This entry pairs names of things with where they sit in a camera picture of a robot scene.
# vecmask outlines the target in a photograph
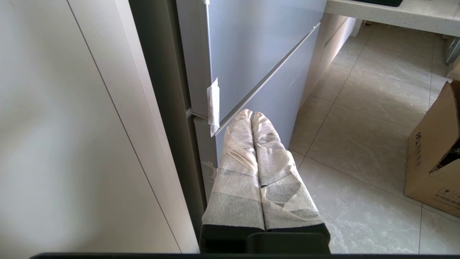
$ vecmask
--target cardboard box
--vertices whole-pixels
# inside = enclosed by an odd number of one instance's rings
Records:
[[[446,82],[412,131],[405,195],[460,217],[460,81]]]

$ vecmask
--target box flap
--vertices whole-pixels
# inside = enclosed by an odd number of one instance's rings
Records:
[[[460,159],[457,159],[443,168],[430,174],[438,180],[446,181],[460,187]]]
[[[460,83],[446,82],[437,100],[409,137],[409,141],[414,142],[409,145],[415,145],[415,150],[410,151],[410,155],[416,156],[411,161],[415,163],[416,175],[431,172],[459,138],[455,93],[460,96]]]

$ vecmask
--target silver refrigerator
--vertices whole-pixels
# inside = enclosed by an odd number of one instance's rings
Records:
[[[226,124],[265,114],[287,148],[326,0],[132,0],[133,17],[194,228]],[[219,131],[207,88],[218,78]]]

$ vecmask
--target grout line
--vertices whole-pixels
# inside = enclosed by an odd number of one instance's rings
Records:
[[[360,111],[360,110],[355,110],[355,109],[353,109],[353,108],[347,107],[347,106],[342,105],[342,104],[340,104],[340,103],[334,103],[334,104],[336,104],[336,105],[338,105],[338,106],[342,106],[342,107],[347,108],[347,109],[350,109],[350,110],[352,110],[352,111],[360,112],[360,113],[362,113],[362,114],[364,114],[364,115],[368,115],[368,116],[371,116],[371,117],[374,117],[374,118],[377,118],[377,119],[381,119],[381,120],[383,120],[383,121],[386,121],[386,122],[389,122],[389,123],[392,123],[392,124],[396,124],[396,125],[401,126],[401,127],[405,127],[405,128],[407,128],[407,129],[409,129],[409,130],[414,130],[414,129],[415,129],[415,128],[410,128],[410,127],[408,127],[408,126],[404,126],[404,125],[398,124],[398,123],[396,123],[396,122],[393,122],[393,121],[390,121],[390,120],[387,120],[387,119],[382,119],[382,118],[380,118],[380,117],[377,117],[377,116],[372,115],[372,114],[365,113],[365,112]]]
[[[372,34],[375,32],[376,29],[372,29],[372,33],[371,33],[371,36],[369,36],[368,40],[366,41],[366,44],[367,42],[369,41],[369,39],[372,37]],[[431,57],[433,56],[434,54],[434,38],[435,37],[429,37],[429,36],[426,36],[428,38],[432,38],[433,40],[433,50],[432,50],[432,53],[431,53]],[[411,55],[414,55],[414,56],[417,56],[417,57],[421,57],[421,58],[428,58],[428,57],[424,57],[424,56],[420,56],[420,55],[417,55],[417,54],[412,54],[412,53],[408,53],[408,52],[405,52],[405,51],[400,51],[400,50],[396,50],[396,49],[391,49],[391,48],[387,48],[387,47],[382,47],[382,46],[377,46],[377,45],[373,45],[373,44],[369,44],[370,46],[374,46],[374,47],[380,47],[380,48],[384,48],[384,49],[388,49],[388,50],[392,50],[392,51],[397,51],[397,52],[400,52],[400,53],[405,53],[405,54],[411,54]]]
[[[287,150],[288,150],[289,152],[296,152],[296,153],[299,154],[299,155],[305,156],[305,155],[302,154],[301,152],[293,150],[291,147],[288,147]]]
[[[368,43],[369,39],[372,37],[372,35],[373,35],[374,32],[375,32],[375,28],[371,28],[371,29],[372,29],[371,34],[370,34],[369,37],[366,39],[366,42],[364,43],[364,46],[366,46],[366,44]]]
[[[346,65],[342,65],[342,64],[337,64],[337,63],[334,63],[334,59],[331,61],[331,64],[339,65],[339,66],[342,66],[342,67],[346,67],[346,68],[353,69],[354,64],[353,64],[353,66],[346,66]]]
[[[348,80],[348,77],[350,76],[350,74],[351,74],[351,70],[350,70],[350,72],[348,73],[348,75],[347,75],[347,77],[346,77],[344,83],[342,84],[342,87],[340,88],[341,91],[342,91],[343,86],[345,85],[345,82]],[[330,113],[331,110],[332,110],[332,107],[334,107],[335,100],[337,99],[338,96],[339,96],[339,95],[337,95],[337,96],[335,97],[334,102],[333,102],[332,105],[331,105],[331,108],[329,109],[328,113],[327,113],[326,116],[324,117],[324,120],[322,120],[321,126],[319,127],[318,131],[316,132],[315,137],[313,138],[313,141],[311,142],[310,146],[309,146],[308,149],[307,149],[307,153],[305,153],[305,156],[307,156],[308,151],[310,151],[311,146],[313,146],[313,143],[315,142],[316,137],[318,136],[319,132],[321,131],[321,129],[322,129],[323,125],[324,125],[324,122],[325,122],[326,119],[328,118],[329,113]]]
[[[438,216],[444,217],[444,218],[446,218],[446,219],[448,219],[448,220],[451,220],[451,221],[453,221],[453,222],[455,222],[455,223],[460,224],[460,221],[455,220],[455,219],[451,219],[451,218],[449,218],[449,217],[446,217],[445,215],[440,214],[440,213],[438,213],[438,212],[436,212],[436,211],[432,211],[432,210],[430,210],[430,209],[428,209],[428,208],[426,208],[426,207],[423,207],[423,205],[426,205],[426,206],[430,206],[430,205],[428,205],[428,204],[422,202],[422,208],[426,209],[426,210],[429,211],[430,213],[434,213],[434,214],[436,214],[436,215],[438,215]],[[447,212],[444,212],[444,213],[449,214],[450,216],[453,216],[453,217],[457,217],[457,216],[452,215],[452,214],[447,213]]]
[[[327,100],[327,99],[324,99],[324,98],[321,98],[321,97],[318,97],[318,96],[314,96],[314,95],[312,95],[312,97],[321,99],[321,100],[326,101],[326,102],[331,102],[332,104],[334,104],[333,101],[331,101],[331,100]]]
[[[391,193],[391,192],[389,192],[389,191],[387,191],[387,190],[384,190],[384,189],[382,189],[382,188],[380,188],[380,187],[377,187],[377,186],[375,186],[375,185],[373,185],[373,184],[370,184],[370,183],[368,183],[368,182],[365,182],[365,181],[363,181],[363,180],[361,180],[361,179],[359,179],[359,178],[356,178],[356,177],[354,177],[354,176],[351,176],[351,175],[349,175],[349,174],[347,174],[347,173],[345,173],[345,172],[342,172],[341,170],[339,170],[339,169],[337,169],[337,168],[334,168],[334,167],[332,167],[332,166],[330,166],[330,165],[327,165],[327,164],[325,164],[325,163],[322,163],[322,162],[320,162],[320,161],[318,161],[318,160],[316,160],[316,159],[314,159],[314,158],[311,158],[311,157],[308,157],[308,158],[310,158],[311,160],[313,160],[313,161],[315,161],[315,162],[318,162],[318,163],[320,163],[320,164],[322,164],[322,165],[324,165],[324,166],[327,166],[327,167],[329,167],[329,168],[332,168],[332,169],[336,170],[337,172],[340,172],[340,173],[342,173],[342,174],[344,174],[344,175],[346,175],[346,176],[348,176],[348,177],[351,177],[351,178],[356,179],[356,180],[358,180],[358,181],[360,181],[360,182],[363,182],[363,183],[365,183],[366,185],[372,186],[372,187],[374,187],[374,188],[376,188],[376,189],[379,189],[379,190],[384,191],[384,192],[386,192],[386,193],[388,193],[388,194],[391,194],[391,195],[393,195],[393,196],[395,196],[395,197],[397,197],[397,198],[399,198],[399,199],[402,199],[402,200],[404,200],[404,201],[407,201],[407,202],[409,202],[410,204],[414,204],[414,205],[416,205],[416,206],[419,206],[420,208],[422,207],[421,202],[420,202],[420,205],[415,204],[415,203],[411,202],[410,200],[406,200],[406,199],[404,199],[404,198],[402,198],[402,197],[400,197],[400,196],[398,196],[398,195],[396,195],[396,194],[394,194],[394,193]]]
[[[369,73],[369,74],[372,74],[372,75],[375,75],[375,76],[380,76],[380,77],[389,78],[389,79],[392,79],[392,80],[395,80],[395,81],[398,81],[398,82],[402,82],[402,83],[406,83],[406,84],[410,84],[410,85],[413,85],[413,86],[416,86],[416,87],[420,87],[420,88],[423,88],[423,89],[428,89],[428,90],[430,90],[430,88],[428,88],[428,87],[423,87],[423,86],[416,85],[416,84],[413,84],[413,83],[405,82],[405,81],[402,81],[402,80],[399,80],[399,79],[396,79],[396,78],[386,77],[386,76],[383,76],[383,75],[375,74],[375,73],[372,73],[372,72],[369,72],[369,71],[365,71],[365,70],[361,70],[361,69],[357,69],[357,68],[353,68],[353,69],[356,69],[356,70],[358,70],[358,71],[362,71],[362,72],[365,72],[365,73]]]
[[[335,97],[334,102],[333,102],[334,104],[335,104],[335,102],[337,101],[337,98],[339,97],[340,93],[342,92],[342,89],[344,88],[344,85],[346,84],[346,81],[347,81],[348,78],[350,77],[351,72],[352,72],[353,69],[355,68],[356,62],[358,61],[359,56],[361,56],[361,53],[362,53],[362,51],[364,50],[364,47],[366,46],[366,44],[367,44],[367,41],[366,41],[366,43],[364,44],[364,46],[362,47],[361,51],[359,52],[359,55],[358,55],[358,57],[356,58],[355,63],[354,63],[353,66],[351,67],[351,70],[350,70],[350,72],[348,73],[348,75],[347,75],[347,77],[346,77],[344,83],[342,84],[342,87],[340,88],[339,93],[338,93],[337,96]]]
[[[422,214],[423,214],[423,203],[420,208],[420,232],[419,232],[419,254],[420,254],[420,241],[422,239]]]
[[[353,63],[353,66],[351,66],[351,69],[352,69],[352,70],[353,70],[353,68],[355,67],[356,62],[358,61],[359,56],[361,56],[362,50],[363,50],[364,47],[366,46],[367,42],[369,41],[369,39],[370,39],[370,37],[372,36],[373,33],[374,33],[374,29],[372,29],[371,34],[369,35],[369,37],[366,39],[366,41],[365,41],[364,43],[362,43],[362,42],[360,42],[360,41],[357,41],[357,40],[355,40],[355,39],[350,39],[350,37],[348,37],[348,39],[345,41],[345,42],[347,42],[347,41],[354,41],[355,43],[362,44],[362,49],[361,49],[361,51],[359,52],[358,56],[356,57],[356,60],[355,60],[355,62]]]
[[[392,48],[382,47],[382,46],[378,46],[378,45],[374,45],[374,44],[369,44],[369,46],[374,46],[374,47],[378,47],[378,48],[384,48],[384,49],[391,50],[391,51],[396,51],[396,52],[399,52],[399,53],[413,55],[413,56],[416,56],[416,57],[419,57],[419,58],[429,59],[428,56],[420,56],[420,55],[417,55],[417,54],[413,54],[413,53],[409,53],[409,52],[405,52],[405,51],[400,51],[400,50],[396,50],[396,49],[392,49]]]
[[[300,168],[300,166],[302,165],[302,162],[305,160],[305,157],[306,157],[306,156],[304,156],[304,158],[302,158],[302,161],[301,161],[300,164],[299,164],[299,168]]]
[[[430,103],[431,103],[431,81],[433,78],[434,44],[435,44],[435,38],[433,38],[433,53],[431,54],[430,94],[428,95],[428,110],[430,109]]]

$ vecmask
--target white cabinet door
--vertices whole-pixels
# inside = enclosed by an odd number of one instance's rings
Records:
[[[128,0],[68,2],[179,249],[199,252]]]
[[[0,0],[0,258],[179,248],[65,0]]]

